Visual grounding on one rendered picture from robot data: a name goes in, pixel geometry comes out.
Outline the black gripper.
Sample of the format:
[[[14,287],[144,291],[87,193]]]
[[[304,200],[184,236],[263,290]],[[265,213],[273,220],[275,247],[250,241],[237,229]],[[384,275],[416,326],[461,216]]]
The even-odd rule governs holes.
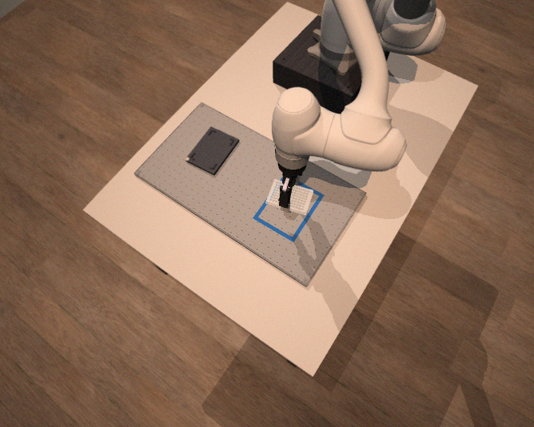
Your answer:
[[[282,211],[289,213],[290,210],[290,197],[292,193],[292,188],[294,185],[299,186],[299,178],[302,175],[302,172],[305,170],[306,165],[298,170],[289,170],[284,168],[278,163],[280,171],[283,173],[282,184],[280,186],[280,197],[278,199],[279,206]]]

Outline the blue rectangular tape outline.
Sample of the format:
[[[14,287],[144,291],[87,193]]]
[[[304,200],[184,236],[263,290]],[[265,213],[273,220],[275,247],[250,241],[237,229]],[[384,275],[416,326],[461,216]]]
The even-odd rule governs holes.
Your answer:
[[[267,206],[266,203],[266,200],[265,202],[263,203],[263,205],[261,206],[261,208],[257,211],[257,213],[254,215],[253,219],[256,220],[256,221],[259,221],[261,224],[267,226],[268,228],[272,229],[273,231],[279,233],[281,236],[283,237],[286,237],[287,239],[289,239],[290,241],[294,242],[297,238],[297,236],[299,235],[299,233],[302,231],[303,227],[305,226],[306,222],[309,220],[309,218],[311,217],[311,215],[313,214],[314,210],[317,208],[318,204],[320,203],[321,199],[324,197],[324,194],[321,194],[319,193],[318,191],[310,188],[309,186],[299,182],[299,186],[301,187],[305,187],[307,189],[311,189],[313,190],[313,193],[318,195],[318,199],[316,200],[316,202],[314,203],[313,207],[311,208],[311,210],[308,212],[308,214],[306,215],[305,219],[303,220],[303,222],[300,224],[299,228],[297,229],[296,233],[293,235],[293,237],[289,236],[287,233],[284,233],[282,232],[281,230],[279,230],[278,228],[270,225],[268,222],[262,220],[259,218],[259,215],[261,214],[261,212],[263,211],[263,209]]]

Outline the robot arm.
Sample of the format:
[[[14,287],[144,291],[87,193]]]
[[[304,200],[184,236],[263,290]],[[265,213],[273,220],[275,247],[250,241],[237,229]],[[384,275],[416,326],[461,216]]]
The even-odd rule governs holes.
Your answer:
[[[341,114],[320,106],[305,88],[284,91],[272,117],[277,162],[298,170],[314,156],[358,170],[396,167],[407,142],[391,125],[387,110],[389,71],[384,50],[430,54],[440,45],[445,29],[445,16],[435,0],[325,0],[321,30],[313,31],[318,43],[307,54],[339,75],[358,63],[361,89]]]

